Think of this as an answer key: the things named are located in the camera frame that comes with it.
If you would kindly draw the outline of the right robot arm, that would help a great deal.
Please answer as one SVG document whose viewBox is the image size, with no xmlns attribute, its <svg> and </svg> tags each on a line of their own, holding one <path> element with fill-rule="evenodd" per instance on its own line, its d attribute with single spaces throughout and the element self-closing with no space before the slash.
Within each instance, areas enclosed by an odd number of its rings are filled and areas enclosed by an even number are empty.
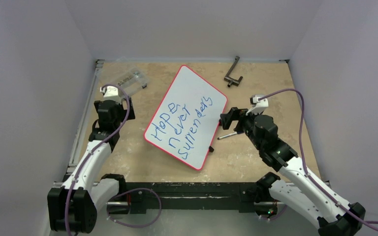
<svg viewBox="0 0 378 236">
<path fill-rule="evenodd" d="M 246 109 L 237 107 L 220 115 L 224 130 L 233 121 L 237 122 L 234 130 L 246 134 L 263 162 L 293 184 L 290 187 L 269 172 L 256 183 L 256 200 L 272 197 L 285 203 L 311 222 L 320 236 L 353 236 L 362 228 L 364 207 L 340 197 L 305 166 L 297 152 L 279 138 L 271 116 L 250 115 Z"/>
</svg>

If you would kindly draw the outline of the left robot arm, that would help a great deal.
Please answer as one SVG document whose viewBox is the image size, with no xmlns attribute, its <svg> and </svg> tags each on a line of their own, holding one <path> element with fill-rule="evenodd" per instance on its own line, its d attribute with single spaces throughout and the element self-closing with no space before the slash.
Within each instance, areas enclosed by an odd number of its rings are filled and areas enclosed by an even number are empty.
<svg viewBox="0 0 378 236">
<path fill-rule="evenodd" d="M 118 128 L 124 122 L 135 119 L 132 99 L 125 101 L 126 108 L 114 100 L 94 102 L 98 118 L 92 124 L 85 154 L 61 186 L 51 188 L 47 195 L 52 231 L 88 234 L 95 227 L 97 212 L 110 198 L 121 201 L 126 197 L 123 175 L 105 174 L 100 183 L 94 184 L 103 163 L 120 138 Z"/>
</svg>

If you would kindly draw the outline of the whiteboard marker pen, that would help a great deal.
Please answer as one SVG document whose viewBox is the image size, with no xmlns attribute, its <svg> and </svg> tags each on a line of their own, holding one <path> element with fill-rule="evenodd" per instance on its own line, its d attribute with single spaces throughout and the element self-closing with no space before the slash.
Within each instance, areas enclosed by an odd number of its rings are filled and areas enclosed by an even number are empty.
<svg viewBox="0 0 378 236">
<path fill-rule="evenodd" d="M 238 134 L 238 132 L 233 132 L 233 133 L 230 133 L 230 134 L 226 134 L 226 135 L 223 135 L 223 136 L 217 137 L 217 140 L 226 139 L 226 138 L 229 138 L 229 137 L 235 136 L 235 135 L 237 135 L 237 134 Z"/>
</svg>

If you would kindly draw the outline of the red-framed whiteboard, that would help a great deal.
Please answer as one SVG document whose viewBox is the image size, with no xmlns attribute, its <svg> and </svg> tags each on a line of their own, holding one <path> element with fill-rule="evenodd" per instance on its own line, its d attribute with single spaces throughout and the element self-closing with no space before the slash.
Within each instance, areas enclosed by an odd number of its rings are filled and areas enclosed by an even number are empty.
<svg viewBox="0 0 378 236">
<path fill-rule="evenodd" d="M 201 170 L 227 101 L 226 95 L 182 65 L 144 138 L 191 168 Z"/>
</svg>

